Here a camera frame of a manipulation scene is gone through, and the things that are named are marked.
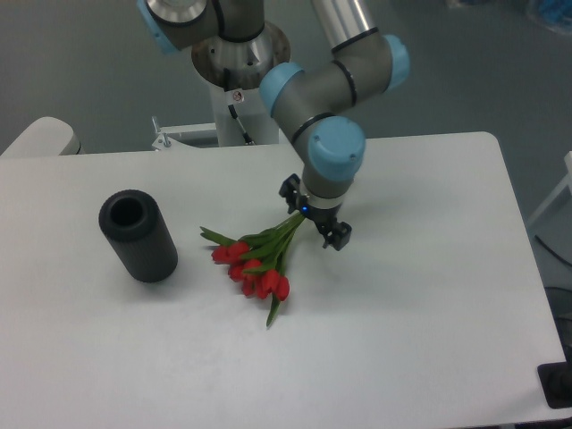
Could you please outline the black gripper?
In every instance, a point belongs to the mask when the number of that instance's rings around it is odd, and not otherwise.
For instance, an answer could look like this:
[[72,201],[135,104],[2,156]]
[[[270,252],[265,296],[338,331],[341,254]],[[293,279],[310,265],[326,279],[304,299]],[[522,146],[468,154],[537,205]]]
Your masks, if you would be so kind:
[[[293,214],[299,209],[299,184],[300,178],[296,173],[293,173],[282,183],[279,189],[279,195],[285,200],[289,214]],[[341,205],[318,208],[303,204],[299,209],[308,220],[314,223],[318,232],[323,236],[323,248],[331,247],[335,250],[342,250],[349,243],[352,228],[348,223],[338,221],[337,214],[340,208]]]

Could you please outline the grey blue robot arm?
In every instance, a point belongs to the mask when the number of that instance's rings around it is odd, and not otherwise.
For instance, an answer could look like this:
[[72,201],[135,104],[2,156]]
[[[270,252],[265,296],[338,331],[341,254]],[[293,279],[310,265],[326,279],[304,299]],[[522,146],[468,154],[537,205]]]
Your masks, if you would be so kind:
[[400,85],[406,47],[382,35],[362,1],[315,1],[332,60],[306,71],[265,17],[261,1],[140,1],[139,13],[166,53],[189,50],[210,91],[223,147],[287,139],[303,164],[280,195],[291,212],[315,224],[326,246],[341,249],[350,226],[337,218],[365,153],[361,128],[344,112]]

